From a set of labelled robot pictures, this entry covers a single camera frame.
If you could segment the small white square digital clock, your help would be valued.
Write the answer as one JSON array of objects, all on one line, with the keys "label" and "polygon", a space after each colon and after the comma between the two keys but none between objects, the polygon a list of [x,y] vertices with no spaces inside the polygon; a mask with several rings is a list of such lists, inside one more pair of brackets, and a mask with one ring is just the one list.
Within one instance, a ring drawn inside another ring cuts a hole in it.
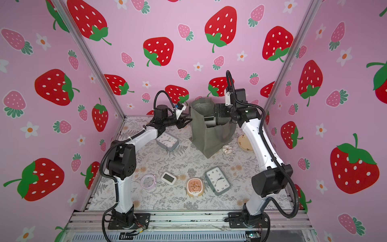
[{"label": "small white square digital clock", "polygon": [[169,172],[164,172],[163,175],[161,176],[161,180],[166,184],[173,186],[177,181],[177,177]]}]

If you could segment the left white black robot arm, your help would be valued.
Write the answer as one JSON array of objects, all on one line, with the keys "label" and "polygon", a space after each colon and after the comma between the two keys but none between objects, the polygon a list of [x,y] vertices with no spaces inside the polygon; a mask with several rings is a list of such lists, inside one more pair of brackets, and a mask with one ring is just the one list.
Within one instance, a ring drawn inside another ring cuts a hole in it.
[{"label": "left white black robot arm", "polygon": [[186,105],[178,103],[173,108],[173,114],[169,115],[167,106],[158,105],[154,108],[152,120],[140,132],[123,141],[113,141],[99,167],[101,176],[112,179],[114,183],[115,204],[108,209],[113,211],[113,215],[124,216],[133,212],[131,176],[137,168],[136,152],[159,138],[167,127],[182,129],[189,124],[192,119],[183,113],[186,108]]}]

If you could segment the white digital clock green screen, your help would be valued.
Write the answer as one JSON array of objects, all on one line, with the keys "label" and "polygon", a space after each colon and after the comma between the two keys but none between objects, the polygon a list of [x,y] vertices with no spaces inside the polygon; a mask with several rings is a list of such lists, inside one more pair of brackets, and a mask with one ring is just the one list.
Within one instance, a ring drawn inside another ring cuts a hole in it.
[{"label": "white digital clock green screen", "polygon": [[214,116],[204,117],[204,122],[208,128],[217,126],[216,118]]}]

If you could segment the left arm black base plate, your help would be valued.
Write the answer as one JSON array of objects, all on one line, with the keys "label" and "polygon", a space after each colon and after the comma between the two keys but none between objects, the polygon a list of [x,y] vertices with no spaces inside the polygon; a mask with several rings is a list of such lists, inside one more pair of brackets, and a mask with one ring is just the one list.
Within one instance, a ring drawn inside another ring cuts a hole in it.
[{"label": "left arm black base plate", "polygon": [[112,215],[112,221],[108,225],[109,230],[137,230],[147,229],[150,222],[150,213],[115,213]]}]

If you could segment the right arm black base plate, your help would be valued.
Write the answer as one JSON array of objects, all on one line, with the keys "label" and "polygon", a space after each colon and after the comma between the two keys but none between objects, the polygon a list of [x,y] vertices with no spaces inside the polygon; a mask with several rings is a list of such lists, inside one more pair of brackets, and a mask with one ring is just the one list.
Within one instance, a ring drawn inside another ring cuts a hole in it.
[{"label": "right arm black base plate", "polygon": [[224,219],[230,228],[268,228],[270,218],[266,213],[250,216],[244,212],[230,212]]}]

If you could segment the peach cat-face clock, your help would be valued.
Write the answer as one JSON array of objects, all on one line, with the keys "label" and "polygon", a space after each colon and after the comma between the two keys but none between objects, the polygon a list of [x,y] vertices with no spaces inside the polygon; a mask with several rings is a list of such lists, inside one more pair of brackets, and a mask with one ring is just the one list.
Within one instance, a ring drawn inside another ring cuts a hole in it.
[{"label": "peach cat-face clock", "polygon": [[186,192],[188,196],[195,198],[203,195],[205,190],[204,182],[198,177],[191,178],[186,183]]}]

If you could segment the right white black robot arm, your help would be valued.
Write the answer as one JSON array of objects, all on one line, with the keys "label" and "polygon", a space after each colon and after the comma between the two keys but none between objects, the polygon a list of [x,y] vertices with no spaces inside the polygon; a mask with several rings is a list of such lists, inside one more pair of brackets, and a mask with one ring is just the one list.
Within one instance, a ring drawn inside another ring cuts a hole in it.
[{"label": "right white black robot arm", "polygon": [[290,185],[293,192],[297,192],[291,179],[293,169],[291,165],[285,165],[282,159],[275,153],[270,143],[263,124],[265,123],[265,111],[258,105],[248,103],[244,89],[225,89],[225,103],[215,105],[214,112],[217,118],[231,118],[237,123],[247,136],[258,160],[260,172],[251,178],[254,192],[250,200],[243,207],[243,215],[246,223],[263,216],[264,210],[270,202],[273,202],[279,212],[286,218],[294,218],[298,213],[299,199],[293,201],[293,210],[286,212],[273,198],[281,190]]}]

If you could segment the large grey-green rectangular clock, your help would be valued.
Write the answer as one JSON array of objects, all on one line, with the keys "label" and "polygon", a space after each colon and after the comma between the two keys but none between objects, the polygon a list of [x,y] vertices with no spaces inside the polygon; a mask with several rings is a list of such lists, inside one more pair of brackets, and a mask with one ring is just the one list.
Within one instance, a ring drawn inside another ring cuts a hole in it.
[{"label": "large grey-green rectangular clock", "polygon": [[218,166],[206,171],[205,179],[216,196],[221,196],[231,188],[230,182]]}]

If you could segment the grey-green canvas tote bag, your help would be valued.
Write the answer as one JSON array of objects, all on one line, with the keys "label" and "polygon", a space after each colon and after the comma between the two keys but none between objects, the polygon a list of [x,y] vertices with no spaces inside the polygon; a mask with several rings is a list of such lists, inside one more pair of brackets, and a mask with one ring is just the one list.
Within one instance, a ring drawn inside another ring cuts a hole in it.
[{"label": "grey-green canvas tote bag", "polygon": [[206,158],[229,144],[236,130],[236,124],[231,122],[231,118],[216,118],[217,126],[206,127],[204,117],[214,116],[214,107],[215,103],[210,98],[200,98],[189,105],[192,118],[190,140]]}]

